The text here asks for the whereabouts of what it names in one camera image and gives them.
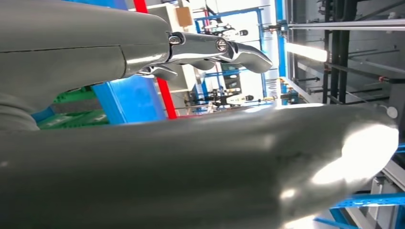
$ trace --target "black metal bar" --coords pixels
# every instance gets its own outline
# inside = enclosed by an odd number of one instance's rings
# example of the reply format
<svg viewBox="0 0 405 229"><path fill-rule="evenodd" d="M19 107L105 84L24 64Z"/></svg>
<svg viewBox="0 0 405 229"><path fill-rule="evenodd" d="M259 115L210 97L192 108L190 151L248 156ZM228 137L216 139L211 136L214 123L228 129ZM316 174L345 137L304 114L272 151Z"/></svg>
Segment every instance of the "black metal bar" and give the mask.
<svg viewBox="0 0 405 229"><path fill-rule="evenodd" d="M375 98L375 99L365 99L364 101L361 100L361 101L356 101L356 102L350 102L350 103L345 103L344 105L363 104L366 101L367 102L375 102L375 101L387 100L389 98L390 98L389 96L385 96L385 97L380 97L380 98Z"/></svg>
<svg viewBox="0 0 405 229"><path fill-rule="evenodd" d="M330 0L325 0L325 22L330 21ZM325 30L324 36L325 38L323 39L324 41L324 50L328 52L329 55L329 30ZM324 71L323 71L323 82L322 82L322 103L326 104L328 102L328 87L329 87L329 70L327 68L327 65L324 64Z"/></svg>
<svg viewBox="0 0 405 229"><path fill-rule="evenodd" d="M363 50L363 51L355 51L355 52L350 52L350 54L359 54L359 53L364 53L364 52L374 52L377 51L378 49L370 49L370 50Z"/></svg>
<svg viewBox="0 0 405 229"><path fill-rule="evenodd" d="M342 105L342 102L339 101L336 97L332 96L332 95L328 95L328 97L330 98L330 103L335 103L335 104L340 104Z"/></svg>
<svg viewBox="0 0 405 229"><path fill-rule="evenodd" d="M360 90L360 91L355 91L355 92L350 92L352 94L356 93L365 93L365 92L377 92L377 91L382 91L382 88L374 88L374 89L366 89L366 90Z"/></svg>
<svg viewBox="0 0 405 229"><path fill-rule="evenodd" d="M340 47L340 31L332 32L332 64L337 65L339 63L339 47ZM337 68L332 68L330 75L330 94L333 97L338 97L338 87L339 87L339 70Z"/></svg>
<svg viewBox="0 0 405 229"><path fill-rule="evenodd" d="M380 51L380 52L372 52L372 53L363 53L363 54L358 54L358 55L350 55L349 58L358 57L358 56L366 56L366 55L384 54L384 53L390 53L390 52L399 52L399 49L386 50L386 51Z"/></svg>
<svg viewBox="0 0 405 229"><path fill-rule="evenodd" d="M382 91L382 90L383 90L382 88L374 88L374 89L366 89L366 90L355 91L355 92L350 92L350 93L356 94L356 93L366 93L366 92L377 92L377 91ZM323 92L323 89L311 91L311 93L321 93L321 92Z"/></svg>
<svg viewBox="0 0 405 229"><path fill-rule="evenodd" d="M319 81L320 78L319 77L312 77L312 78L307 78L307 79L300 79L300 80L298 80L298 82L305 82L305 81L311 81L311 80Z"/></svg>
<svg viewBox="0 0 405 229"><path fill-rule="evenodd" d="M343 17L341 21L352 21L356 18L357 1L345 0L343 6ZM340 40L341 43L339 49L339 65L347 67L349 61L349 43L350 43L350 31L342 31ZM339 101L346 102L346 88L347 88L347 72L339 72Z"/></svg>
<svg viewBox="0 0 405 229"><path fill-rule="evenodd" d="M391 4L391 5L389 5L389 6L386 6L386 7L384 7L384 8L381 8L381 9L379 9L379 10L376 10L376 11L374 11L374 12L372 12L372 13L369 13L369 14L365 15L365 16L363 16L363 17L357 19L357 21L364 21L364 20L366 20L366 19L368 19L368 18L371 18L371 17L373 17L373 16L376 16L376 15L382 13L382 12L385 12L385 11L387 11L387 10L389 10L389 9L392 9L392 8L394 8L394 7L397 7L397 6L400 6L400 5L404 4L404 3L405 3L405 0L402 0L402 1L399 1L399 2L397 2L397 3Z"/></svg>
<svg viewBox="0 0 405 229"><path fill-rule="evenodd" d="M347 67L349 61L350 31L341 31L339 65ZM346 102L347 72L339 71L339 101Z"/></svg>
<svg viewBox="0 0 405 229"><path fill-rule="evenodd" d="M363 72L363 71L360 71L360 70L357 70L357 69L343 67L343 66L340 66L340 65L337 65L337 64L327 63L327 65L330 66L332 69L337 69L337 70L345 71L345 72L348 72L348 73L354 73L354 74L362 75L362 76L372 78L372 79L375 79L375 80L378 80L381 77L380 75L377 75L377 74L374 74L374 73L367 73L367 72Z"/></svg>
<svg viewBox="0 0 405 229"><path fill-rule="evenodd" d="M404 84L405 79L388 79L387 82L392 84Z"/></svg>

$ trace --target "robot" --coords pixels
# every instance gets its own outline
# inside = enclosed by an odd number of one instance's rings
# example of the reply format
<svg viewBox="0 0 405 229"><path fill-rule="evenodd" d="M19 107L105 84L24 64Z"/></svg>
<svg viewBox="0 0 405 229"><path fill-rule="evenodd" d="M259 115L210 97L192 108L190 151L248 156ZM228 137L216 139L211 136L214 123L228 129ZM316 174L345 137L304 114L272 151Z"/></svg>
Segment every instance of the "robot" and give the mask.
<svg viewBox="0 0 405 229"><path fill-rule="evenodd" d="M278 229L356 191L398 144L385 114L319 104L38 131L30 114L75 88L169 80L167 63L263 73L272 62L156 16L85 4L2 0L0 21L0 228Z"/></svg>

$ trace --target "gray robot arm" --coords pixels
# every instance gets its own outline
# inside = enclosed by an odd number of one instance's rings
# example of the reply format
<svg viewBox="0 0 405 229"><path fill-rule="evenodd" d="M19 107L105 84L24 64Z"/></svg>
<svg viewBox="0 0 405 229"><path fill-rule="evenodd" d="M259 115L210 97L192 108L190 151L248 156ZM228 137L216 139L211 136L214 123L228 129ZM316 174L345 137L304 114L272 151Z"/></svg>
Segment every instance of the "gray robot arm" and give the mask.
<svg viewBox="0 0 405 229"><path fill-rule="evenodd" d="M252 47L172 33L163 19L143 13L54 0L4 0L0 21L0 104L28 113L85 85L136 73L175 77L166 63L202 69L212 67L212 61L246 63L258 73L272 65Z"/></svg>

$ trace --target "blue metal frame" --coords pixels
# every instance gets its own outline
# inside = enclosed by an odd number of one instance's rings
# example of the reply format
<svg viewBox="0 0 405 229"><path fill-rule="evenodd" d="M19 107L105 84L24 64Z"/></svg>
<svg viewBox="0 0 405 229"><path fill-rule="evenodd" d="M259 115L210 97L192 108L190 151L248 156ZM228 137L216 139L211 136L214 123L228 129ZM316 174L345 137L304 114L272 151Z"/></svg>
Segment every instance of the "blue metal frame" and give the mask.
<svg viewBox="0 0 405 229"><path fill-rule="evenodd" d="M365 206L392 206L392 205L405 205L405 193L392 193L392 194L358 194L336 204L331 208L355 208Z"/></svg>
<svg viewBox="0 0 405 229"><path fill-rule="evenodd" d="M358 227L349 225L349 224L345 224L345 223L340 223L340 222L334 222L331 221L329 219L324 219L324 218L315 218L314 221L319 222L319 223L323 223L323 224L327 224L333 227L337 227L337 228L341 228L341 229L360 229Z"/></svg>
<svg viewBox="0 0 405 229"><path fill-rule="evenodd" d="M235 15L235 14L242 14L242 13L249 13L249 12L257 12L258 9L259 9L259 10L262 10L262 9L260 9L260 8L250 8L250 9L245 9L245 10L223 12L223 13L218 13L217 15L213 15L213 16L202 17L202 18L195 18L194 21L203 21L203 20L210 20L210 19L218 19L218 18L221 18L221 17L231 16L231 15Z"/></svg>
<svg viewBox="0 0 405 229"><path fill-rule="evenodd" d="M127 10L124 0L67 0ZM152 79L132 76L93 87L111 124L166 119Z"/></svg>
<svg viewBox="0 0 405 229"><path fill-rule="evenodd" d="M283 11L283 0L276 0L276 18L277 21L285 20L285 15ZM286 49L284 47L286 39L279 35L278 36L278 56L280 61L280 66L278 67L278 72L280 77L287 76L287 55Z"/></svg>
<svg viewBox="0 0 405 229"><path fill-rule="evenodd" d="M404 229L404 228L405 228L405 207L399 206L395 222L395 229Z"/></svg>

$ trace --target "blue steel beam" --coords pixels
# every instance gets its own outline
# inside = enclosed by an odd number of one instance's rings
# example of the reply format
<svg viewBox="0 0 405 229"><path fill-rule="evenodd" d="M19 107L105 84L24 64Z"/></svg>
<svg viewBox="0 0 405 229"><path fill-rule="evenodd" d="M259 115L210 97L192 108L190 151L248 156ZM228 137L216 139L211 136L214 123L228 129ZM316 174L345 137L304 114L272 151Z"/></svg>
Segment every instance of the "blue steel beam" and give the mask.
<svg viewBox="0 0 405 229"><path fill-rule="evenodd" d="M355 208L365 206L392 206L392 205L405 205L405 193L393 194L358 194L336 204L333 208Z"/></svg>
<svg viewBox="0 0 405 229"><path fill-rule="evenodd" d="M283 0L276 0L276 19L277 21L285 20L284 9L283 9ZM288 77L287 75L287 61L286 61L286 50L284 44L286 39L278 35L278 56L280 60L280 65L278 68L280 77Z"/></svg>
<svg viewBox="0 0 405 229"><path fill-rule="evenodd" d="M251 9L245 9L245 10L239 10L239 11L231 11L231 12L223 12L223 13L218 13L217 15L213 16L208 16L208 17L203 17L203 18L195 18L195 21L203 21L203 20L210 20L210 19L218 19L221 17L226 17L226 16L231 16L235 14L242 14L242 13L249 13L249 12L255 12L258 8L251 8Z"/></svg>

